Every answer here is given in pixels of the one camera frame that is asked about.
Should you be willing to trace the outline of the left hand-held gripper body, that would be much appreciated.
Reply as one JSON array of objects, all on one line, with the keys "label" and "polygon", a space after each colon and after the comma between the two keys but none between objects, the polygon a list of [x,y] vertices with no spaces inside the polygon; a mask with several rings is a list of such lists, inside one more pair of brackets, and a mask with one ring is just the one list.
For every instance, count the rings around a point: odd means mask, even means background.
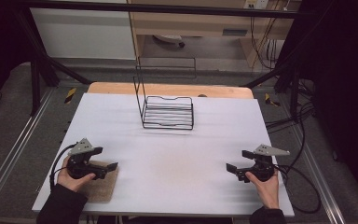
[{"label": "left hand-held gripper body", "polygon": [[92,151],[94,147],[91,145],[87,138],[83,138],[75,144],[75,146],[69,151],[70,156],[67,163],[67,169],[69,175],[74,179],[79,179],[90,173],[94,173],[97,178],[104,178],[107,172],[105,167],[90,163],[89,151]]}]

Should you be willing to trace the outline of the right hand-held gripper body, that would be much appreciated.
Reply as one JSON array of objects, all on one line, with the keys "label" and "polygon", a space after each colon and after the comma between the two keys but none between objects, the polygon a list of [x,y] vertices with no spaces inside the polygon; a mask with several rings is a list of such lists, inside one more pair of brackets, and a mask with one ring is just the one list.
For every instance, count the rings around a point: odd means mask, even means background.
[{"label": "right hand-held gripper body", "polygon": [[267,145],[260,145],[254,151],[255,164],[250,168],[237,168],[236,176],[240,181],[249,182],[246,177],[246,172],[251,172],[260,181],[269,180],[274,174],[274,164],[272,162],[273,156],[289,156],[290,152],[287,150],[270,147]]}]

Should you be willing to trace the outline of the black wire rack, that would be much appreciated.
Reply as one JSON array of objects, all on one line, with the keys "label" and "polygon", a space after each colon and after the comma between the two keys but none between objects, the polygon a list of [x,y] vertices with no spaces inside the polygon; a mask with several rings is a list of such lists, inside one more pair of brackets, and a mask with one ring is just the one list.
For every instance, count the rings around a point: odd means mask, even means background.
[{"label": "black wire rack", "polygon": [[186,130],[194,128],[191,96],[153,93],[153,81],[195,79],[196,59],[188,57],[139,58],[132,77],[142,126],[145,129]]}]

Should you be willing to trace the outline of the person's left hand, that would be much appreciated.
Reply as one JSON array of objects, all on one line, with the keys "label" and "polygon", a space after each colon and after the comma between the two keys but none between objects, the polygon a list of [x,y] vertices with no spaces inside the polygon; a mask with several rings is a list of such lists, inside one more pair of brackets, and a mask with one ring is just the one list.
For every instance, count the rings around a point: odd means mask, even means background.
[{"label": "person's left hand", "polygon": [[68,161],[69,161],[69,157],[66,157],[63,160],[62,168],[58,173],[57,183],[73,192],[78,192],[86,183],[90,182],[95,177],[95,174],[90,173],[79,179],[74,179],[69,175],[67,171],[66,166]]}]

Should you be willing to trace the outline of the person's right hand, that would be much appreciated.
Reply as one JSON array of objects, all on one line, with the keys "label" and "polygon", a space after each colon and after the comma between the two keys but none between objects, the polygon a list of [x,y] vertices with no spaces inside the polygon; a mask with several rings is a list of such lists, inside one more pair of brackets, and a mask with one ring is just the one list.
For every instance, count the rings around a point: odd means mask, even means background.
[{"label": "person's right hand", "polygon": [[262,204],[267,209],[279,209],[279,179],[278,171],[275,170],[272,177],[267,181],[260,181],[251,172],[245,173],[246,177],[257,189],[258,196]]}]

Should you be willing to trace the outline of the black metal stand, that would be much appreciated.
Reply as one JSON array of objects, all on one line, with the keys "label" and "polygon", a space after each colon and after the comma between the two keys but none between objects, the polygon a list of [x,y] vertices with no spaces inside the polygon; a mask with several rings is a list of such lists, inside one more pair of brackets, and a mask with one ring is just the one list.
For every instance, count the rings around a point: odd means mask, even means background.
[{"label": "black metal stand", "polygon": [[12,14],[16,19],[16,23],[24,33],[26,42],[31,47],[32,116],[35,115],[41,107],[40,78],[43,78],[49,87],[57,87],[60,84],[60,80],[55,72],[56,69],[82,84],[89,85],[92,83],[91,80],[70,70],[68,67],[54,60],[47,54],[29,8],[15,8],[12,10]]},{"label": "black metal stand", "polygon": [[265,81],[278,76],[278,80],[274,85],[274,90],[277,93],[283,93],[288,88],[290,91],[290,107],[289,114],[295,121],[298,121],[299,115],[297,114],[297,100],[298,100],[298,87],[299,87],[299,71],[298,66],[294,63],[286,62],[278,65],[275,69],[267,74],[247,83],[243,84],[244,88],[252,89]]}]

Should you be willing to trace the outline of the wooden table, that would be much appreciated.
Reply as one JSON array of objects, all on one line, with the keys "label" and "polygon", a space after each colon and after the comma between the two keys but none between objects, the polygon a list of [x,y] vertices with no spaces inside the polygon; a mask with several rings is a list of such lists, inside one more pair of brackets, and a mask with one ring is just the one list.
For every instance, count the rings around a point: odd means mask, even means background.
[{"label": "wooden table", "polygon": [[[88,93],[134,94],[133,83],[94,82],[89,85]],[[145,84],[148,95],[192,96],[206,95],[213,98],[253,99],[248,88],[211,86],[211,85],[177,85],[177,84]]]}]

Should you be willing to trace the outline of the white cabinet panel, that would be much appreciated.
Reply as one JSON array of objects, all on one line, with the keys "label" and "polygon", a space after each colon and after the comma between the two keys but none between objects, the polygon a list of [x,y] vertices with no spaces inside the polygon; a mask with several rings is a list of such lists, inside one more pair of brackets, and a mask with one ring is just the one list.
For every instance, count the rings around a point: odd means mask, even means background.
[{"label": "white cabinet panel", "polygon": [[51,57],[135,59],[127,13],[43,8],[31,12]]}]

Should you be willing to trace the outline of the white chair base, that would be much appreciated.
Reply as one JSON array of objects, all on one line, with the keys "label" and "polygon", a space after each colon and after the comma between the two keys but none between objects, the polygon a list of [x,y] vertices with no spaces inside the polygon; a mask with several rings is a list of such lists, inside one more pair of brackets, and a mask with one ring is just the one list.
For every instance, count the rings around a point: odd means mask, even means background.
[{"label": "white chair base", "polygon": [[179,48],[183,48],[186,45],[179,35],[155,35],[155,38],[166,43],[174,44]]}]

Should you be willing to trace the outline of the light wooden desk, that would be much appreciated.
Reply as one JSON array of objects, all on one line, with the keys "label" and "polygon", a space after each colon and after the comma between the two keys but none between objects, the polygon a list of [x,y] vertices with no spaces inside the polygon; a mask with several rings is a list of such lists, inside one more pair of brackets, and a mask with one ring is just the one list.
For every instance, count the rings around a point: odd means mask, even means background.
[{"label": "light wooden desk", "polygon": [[[129,4],[173,5],[190,7],[244,8],[245,0],[127,0]],[[268,0],[265,9],[297,10],[301,0]],[[148,35],[228,36],[240,40],[247,63],[259,64],[259,57],[269,40],[284,40],[293,24],[291,19],[240,18],[215,15],[188,15],[171,13],[130,14],[135,53],[143,54],[143,43]]]}]

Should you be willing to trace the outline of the white power strip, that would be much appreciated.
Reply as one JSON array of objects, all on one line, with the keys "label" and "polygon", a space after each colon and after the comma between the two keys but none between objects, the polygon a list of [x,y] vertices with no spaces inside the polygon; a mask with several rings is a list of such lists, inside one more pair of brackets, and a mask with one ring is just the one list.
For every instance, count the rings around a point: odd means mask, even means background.
[{"label": "white power strip", "polygon": [[245,0],[244,8],[250,9],[265,9],[269,0]]}]

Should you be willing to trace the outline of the aluminium rail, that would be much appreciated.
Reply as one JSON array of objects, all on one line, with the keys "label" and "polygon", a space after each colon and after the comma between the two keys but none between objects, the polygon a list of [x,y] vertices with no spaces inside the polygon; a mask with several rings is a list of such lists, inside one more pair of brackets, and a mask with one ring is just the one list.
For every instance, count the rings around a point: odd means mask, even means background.
[{"label": "aluminium rail", "polygon": [[5,160],[0,166],[0,191],[5,185],[10,173],[12,172],[15,164],[17,163],[21,153],[26,147],[30,137],[32,136],[35,127],[37,126],[39,120],[43,116],[52,94],[56,91],[55,88],[48,88],[44,93],[40,104],[41,106],[36,110],[35,114],[27,119],[27,122],[23,129],[21,130],[20,135],[17,137],[16,142],[11,147],[8,152]]},{"label": "aluminium rail", "polygon": [[334,195],[329,188],[326,179],[320,169],[315,157],[312,155],[310,147],[305,139],[305,132],[300,129],[299,126],[291,128],[296,142],[299,144],[302,152],[300,158],[304,161],[307,170],[310,174],[310,178],[313,181],[316,189],[320,193],[320,198],[324,211],[327,214],[331,224],[346,224],[345,218],[341,213],[341,210],[334,198]]}]

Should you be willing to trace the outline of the black metal frame bar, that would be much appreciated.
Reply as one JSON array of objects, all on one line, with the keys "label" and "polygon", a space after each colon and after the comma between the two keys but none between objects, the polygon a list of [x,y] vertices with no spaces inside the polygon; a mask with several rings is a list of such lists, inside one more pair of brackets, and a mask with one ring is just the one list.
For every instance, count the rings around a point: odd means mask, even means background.
[{"label": "black metal frame bar", "polygon": [[33,8],[119,11],[143,13],[171,13],[188,15],[216,15],[232,17],[278,18],[278,19],[306,19],[311,16],[309,12],[279,11],[265,9],[239,9],[228,7],[190,7],[148,4],[121,4],[78,1],[51,1],[51,0],[14,0],[17,6]]}]

